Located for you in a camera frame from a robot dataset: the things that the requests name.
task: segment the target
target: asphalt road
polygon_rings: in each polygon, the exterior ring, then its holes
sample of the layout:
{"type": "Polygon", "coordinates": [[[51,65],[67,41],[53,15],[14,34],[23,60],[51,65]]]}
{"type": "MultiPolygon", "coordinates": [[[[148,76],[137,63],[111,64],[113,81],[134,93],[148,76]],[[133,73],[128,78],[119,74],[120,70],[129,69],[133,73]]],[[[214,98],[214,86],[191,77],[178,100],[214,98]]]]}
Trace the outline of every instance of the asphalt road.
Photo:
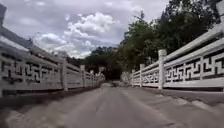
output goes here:
{"type": "Polygon", "coordinates": [[[176,128],[158,111],[131,99],[124,90],[101,88],[64,118],[66,128],[176,128]]]}
{"type": "Polygon", "coordinates": [[[93,91],[5,110],[1,128],[222,128],[223,114],[135,88],[93,91]]]}

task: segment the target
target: railing post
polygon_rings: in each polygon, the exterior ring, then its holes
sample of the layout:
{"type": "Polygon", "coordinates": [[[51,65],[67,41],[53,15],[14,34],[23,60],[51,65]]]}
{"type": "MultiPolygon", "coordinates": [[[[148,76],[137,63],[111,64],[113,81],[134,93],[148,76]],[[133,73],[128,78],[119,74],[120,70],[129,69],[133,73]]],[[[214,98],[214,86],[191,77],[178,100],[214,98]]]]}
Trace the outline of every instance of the railing post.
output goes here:
{"type": "Polygon", "coordinates": [[[92,83],[92,86],[94,86],[94,71],[91,70],[90,74],[91,74],[91,83],[92,83]]]}
{"type": "Polygon", "coordinates": [[[219,15],[220,15],[220,19],[221,19],[221,22],[223,23],[224,22],[224,0],[220,1],[219,3],[217,3],[217,9],[218,9],[218,12],[219,12],[219,15]]]}
{"type": "Polygon", "coordinates": [[[165,49],[159,50],[159,86],[158,89],[163,89],[165,83],[165,69],[164,69],[164,57],[167,55],[165,49]]]}
{"type": "MultiPolygon", "coordinates": [[[[5,11],[6,11],[6,7],[0,4],[0,38],[1,38],[1,32],[2,32],[2,24],[4,21],[4,17],[5,17],[5,11]]],[[[0,61],[0,80],[2,80],[1,64],[2,64],[2,62],[0,61]]],[[[2,97],[2,89],[1,88],[0,88],[0,97],[2,97]]]]}
{"type": "Polygon", "coordinates": [[[140,64],[140,87],[143,85],[143,75],[142,75],[142,69],[145,67],[145,64],[140,64]]]}
{"type": "Polygon", "coordinates": [[[6,7],[0,4],[0,25],[2,27],[5,18],[6,7]]]}
{"type": "Polygon", "coordinates": [[[64,91],[68,91],[67,88],[67,61],[65,58],[62,59],[62,73],[61,73],[61,77],[62,77],[62,86],[64,91]]]}
{"type": "Polygon", "coordinates": [[[86,87],[86,72],[85,72],[85,65],[80,65],[81,74],[82,74],[82,85],[86,87]]]}
{"type": "Polygon", "coordinates": [[[135,73],[135,70],[134,69],[132,69],[132,73],[131,73],[131,85],[132,85],[132,87],[134,87],[135,86],[135,81],[134,81],[134,73],[135,73]]]}

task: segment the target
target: sky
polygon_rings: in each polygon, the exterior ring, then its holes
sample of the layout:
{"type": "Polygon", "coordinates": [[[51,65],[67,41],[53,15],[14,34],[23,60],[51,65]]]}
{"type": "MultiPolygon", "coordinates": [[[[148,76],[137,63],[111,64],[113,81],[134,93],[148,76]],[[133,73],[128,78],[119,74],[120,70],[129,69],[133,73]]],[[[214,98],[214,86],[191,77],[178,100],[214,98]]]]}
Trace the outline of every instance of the sky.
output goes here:
{"type": "Polygon", "coordinates": [[[98,46],[116,46],[143,10],[158,18],[169,0],[0,0],[3,26],[48,51],[84,58],[98,46]]]}

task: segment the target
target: vegetation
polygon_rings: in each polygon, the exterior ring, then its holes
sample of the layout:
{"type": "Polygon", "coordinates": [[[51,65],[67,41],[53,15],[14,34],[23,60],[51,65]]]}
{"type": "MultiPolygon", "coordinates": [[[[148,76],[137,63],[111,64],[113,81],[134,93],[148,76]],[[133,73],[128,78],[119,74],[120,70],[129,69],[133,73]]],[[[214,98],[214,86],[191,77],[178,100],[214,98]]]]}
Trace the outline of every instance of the vegetation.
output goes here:
{"type": "Polygon", "coordinates": [[[141,12],[129,24],[118,47],[99,47],[84,60],[73,62],[84,63],[88,70],[95,71],[104,66],[107,78],[119,78],[121,70],[131,71],[139,69],[140,63],[150,64],[158,59],[159,49],[165,48],[171,53],[220,22],[215,8],[218,1],[170,0],[161,17],[150,22],[144,20],[141,12]]]}

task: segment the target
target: white railing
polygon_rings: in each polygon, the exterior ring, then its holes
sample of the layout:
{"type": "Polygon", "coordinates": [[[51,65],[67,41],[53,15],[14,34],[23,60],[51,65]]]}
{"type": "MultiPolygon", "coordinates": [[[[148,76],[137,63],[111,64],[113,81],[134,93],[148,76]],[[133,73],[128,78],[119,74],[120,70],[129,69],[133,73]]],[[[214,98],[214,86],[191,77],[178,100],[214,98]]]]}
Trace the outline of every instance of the white railing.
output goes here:
{"type": "Polygon", "coordinates": [[[104,79],[103,74],[75,67],[0,26],[0,94],[4,90],[69,90],[96,86],[104,79]]]}
{"type": "MultiPolygon", "coordinates": [[[[224,1],[218,4],[224,14],[224,1]]],[[[132,73],[131,83],[138,86],[172,88],[224,88],[224,21],[184,47],[132,73]]]]}

